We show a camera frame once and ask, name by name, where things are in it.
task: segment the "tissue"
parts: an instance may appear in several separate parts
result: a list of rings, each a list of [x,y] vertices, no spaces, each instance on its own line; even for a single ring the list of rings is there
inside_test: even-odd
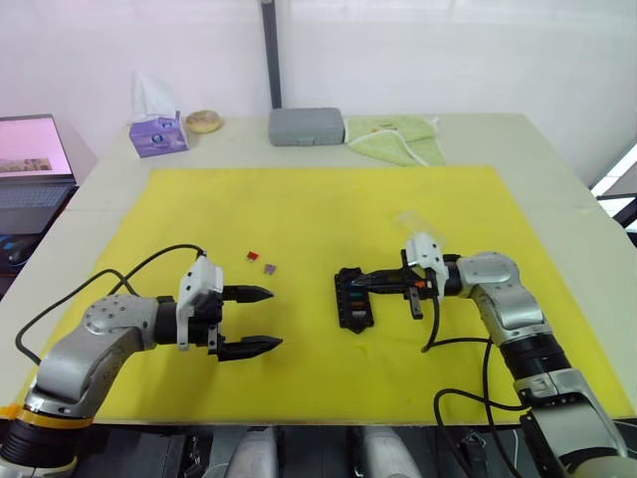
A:
[[[135,74],[132,110],[128,136],[140,157],[188,149],[186,132],[174,96],[162,81]]]

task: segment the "laptop screen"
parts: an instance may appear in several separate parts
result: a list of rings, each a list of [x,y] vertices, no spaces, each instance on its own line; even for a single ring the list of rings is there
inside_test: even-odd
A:
[[[52,117],[0,119],[0,178],[71,174]]]

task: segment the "white table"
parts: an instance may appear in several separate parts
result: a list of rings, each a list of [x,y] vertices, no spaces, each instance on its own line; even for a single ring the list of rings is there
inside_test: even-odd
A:
[[[524,116],[439,118],[449,164],[489,164],[499,172],[637,409],[637,251]],[[16,332],[88,277],[151,168],[385,166],[344,145],[274,147],[266,131],[266,119],[228,119],[187,152],[140,159],[122,129],[0,302],[0,404],[15,400],[31,369],[13,346]],[[39,351],[64,311],[30,331],[28,347]]]

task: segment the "black pole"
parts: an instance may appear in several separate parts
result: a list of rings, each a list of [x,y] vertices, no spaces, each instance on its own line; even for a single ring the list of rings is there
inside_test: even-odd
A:
[[[266,58],[270,79],[272,109],[281,107],[281,73],[279,71],[279,44],[277,42],[277,10],[275,0],[261,0],[263,31],[266,37]]]

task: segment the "green towel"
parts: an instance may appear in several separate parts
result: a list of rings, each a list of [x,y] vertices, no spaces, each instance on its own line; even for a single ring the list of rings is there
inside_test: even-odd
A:
[[[399,166],[445,164],[436,128],[417,115],[345,120],[345,142],[354,151]]]

